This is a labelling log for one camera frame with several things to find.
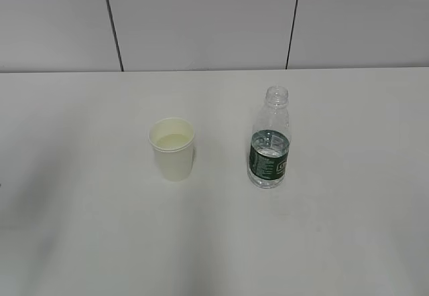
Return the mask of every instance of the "bottle base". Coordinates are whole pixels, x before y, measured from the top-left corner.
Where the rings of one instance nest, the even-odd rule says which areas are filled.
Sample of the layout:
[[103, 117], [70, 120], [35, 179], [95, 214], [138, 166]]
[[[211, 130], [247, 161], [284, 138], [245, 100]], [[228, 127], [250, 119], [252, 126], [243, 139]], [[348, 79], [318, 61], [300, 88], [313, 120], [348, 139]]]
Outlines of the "bottle base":
[[253, 172], [250, 170], [249, 166], [247, 166], [247, 175], [249, 176], [250, 181], [257, 187], [262, 189], [273, 189], [280, 185], [280, 183], [284, 179], [284, 175], [277, 179], [277, 180], [264, 180], [260, 177], [257, 177], [253, 174]]

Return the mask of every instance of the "paper cup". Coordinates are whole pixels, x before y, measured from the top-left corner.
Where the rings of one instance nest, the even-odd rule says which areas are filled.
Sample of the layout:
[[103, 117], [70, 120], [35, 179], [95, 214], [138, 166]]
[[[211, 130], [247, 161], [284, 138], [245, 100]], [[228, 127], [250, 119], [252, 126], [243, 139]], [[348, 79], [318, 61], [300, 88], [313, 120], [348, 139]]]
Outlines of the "paper cup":
[[194, 128], [176, 117], [158, 121], [149, 132], [155, 162], [164, 178], [170, 181], [186, 179], [192, 169]]

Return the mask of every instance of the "clear plastic bottle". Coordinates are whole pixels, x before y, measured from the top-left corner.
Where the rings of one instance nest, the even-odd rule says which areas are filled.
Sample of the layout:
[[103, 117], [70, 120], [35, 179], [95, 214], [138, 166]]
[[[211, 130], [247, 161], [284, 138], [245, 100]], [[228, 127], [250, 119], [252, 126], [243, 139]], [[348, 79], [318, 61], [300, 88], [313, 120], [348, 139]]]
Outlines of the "clear plastic bottle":
[[270, 189], [282, 182], [286, 172], [291, 134], [288, 90], [268, 88], [265, 105], [253, 125], [247, 174], [258, 187]]

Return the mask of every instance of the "table surface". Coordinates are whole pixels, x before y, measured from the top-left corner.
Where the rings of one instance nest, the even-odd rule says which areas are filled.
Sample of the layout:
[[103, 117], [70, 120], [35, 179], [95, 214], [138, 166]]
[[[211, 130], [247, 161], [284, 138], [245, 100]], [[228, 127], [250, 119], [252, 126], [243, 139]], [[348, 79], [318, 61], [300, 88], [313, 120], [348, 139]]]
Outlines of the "table surface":
[[[429, 294], [429, 69], [0, 75], [2, 296]], [[251, 184], [268, 86], [287, 176]], [[147, 132], [196, 129], [182, 182]]]

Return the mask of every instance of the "bottle neck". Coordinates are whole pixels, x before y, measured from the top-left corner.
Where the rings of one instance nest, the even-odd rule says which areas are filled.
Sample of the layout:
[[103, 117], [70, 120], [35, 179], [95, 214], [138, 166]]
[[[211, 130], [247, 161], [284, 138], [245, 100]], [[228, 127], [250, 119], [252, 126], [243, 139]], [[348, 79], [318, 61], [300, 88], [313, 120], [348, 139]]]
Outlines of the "bottle neck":
[[274, 109], [283, 109], [288, 105], [288, 90], [283, 86], [271, 86], [265, 95], [265, 105]]

